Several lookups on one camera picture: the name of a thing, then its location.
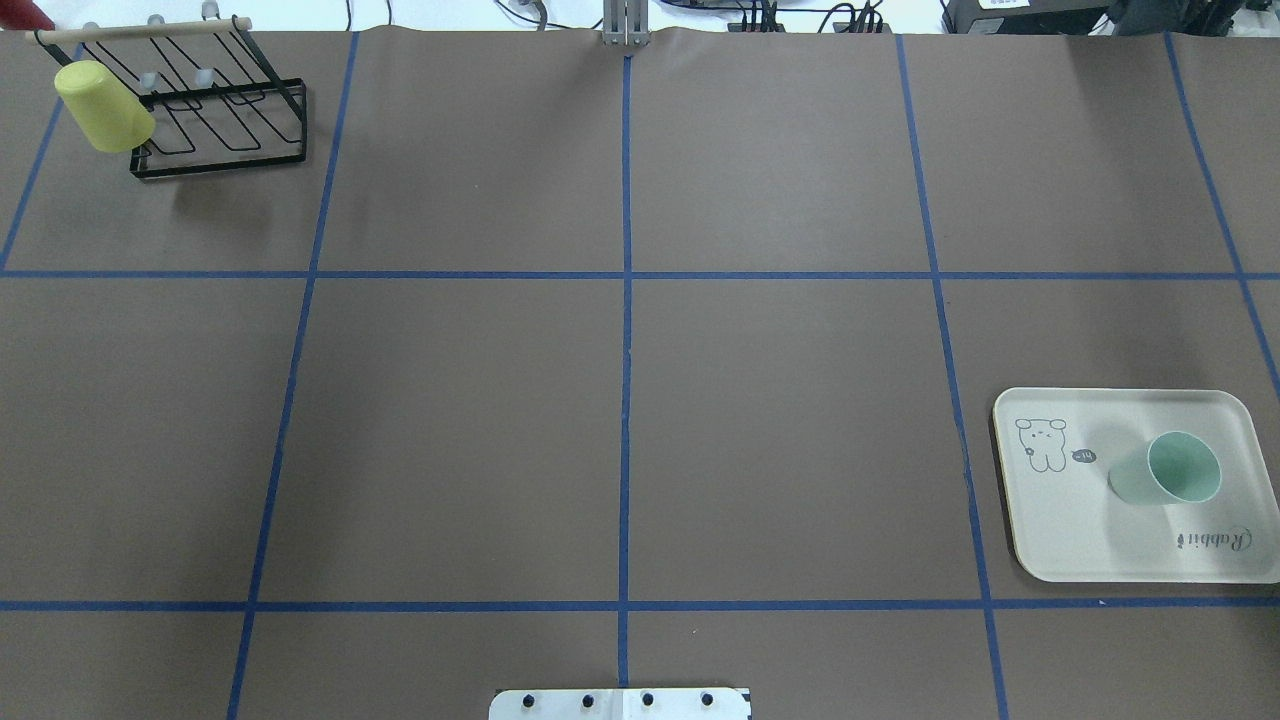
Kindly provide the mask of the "green cup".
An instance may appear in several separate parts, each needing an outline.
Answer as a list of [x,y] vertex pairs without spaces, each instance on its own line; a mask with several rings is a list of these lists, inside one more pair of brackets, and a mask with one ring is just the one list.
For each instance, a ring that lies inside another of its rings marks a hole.
[[1203,503],[1222,488],[1222,468],[1198,436],[1171,430],[1112,465],[1108,486],[1121,501],[1133,505]]

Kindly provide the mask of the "cream rabbit tray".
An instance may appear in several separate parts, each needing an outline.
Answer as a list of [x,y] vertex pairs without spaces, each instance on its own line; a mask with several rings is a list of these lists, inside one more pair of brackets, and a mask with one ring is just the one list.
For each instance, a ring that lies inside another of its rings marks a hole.
[[1277,501],[1235,396],[1015,387],[992,418],[1014,552],[1033,577],[1277,580]]

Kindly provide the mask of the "yellow cup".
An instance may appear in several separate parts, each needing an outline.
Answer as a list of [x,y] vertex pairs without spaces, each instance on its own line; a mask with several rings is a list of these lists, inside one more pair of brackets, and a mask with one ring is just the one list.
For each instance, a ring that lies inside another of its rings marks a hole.
[[129,152],[148,142],[156,120],[105,64],[72,61],[54,77],[54,87],[90,145],[100,152]]

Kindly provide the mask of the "black desktop computer box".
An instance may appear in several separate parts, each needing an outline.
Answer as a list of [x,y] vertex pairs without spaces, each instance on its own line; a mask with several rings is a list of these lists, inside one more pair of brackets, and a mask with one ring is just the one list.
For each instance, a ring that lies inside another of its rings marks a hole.
[[951,35],[1085,36],[1105,22],[1111,1],[941,1]]

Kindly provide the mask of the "aluminium frame post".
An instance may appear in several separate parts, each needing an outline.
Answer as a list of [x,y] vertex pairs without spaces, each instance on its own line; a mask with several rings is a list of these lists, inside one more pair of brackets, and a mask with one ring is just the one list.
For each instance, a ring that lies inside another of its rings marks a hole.
[[650,42],[650,3],[646,0],[604,0],[602,3],[602,42],[616,47],[643,47]]

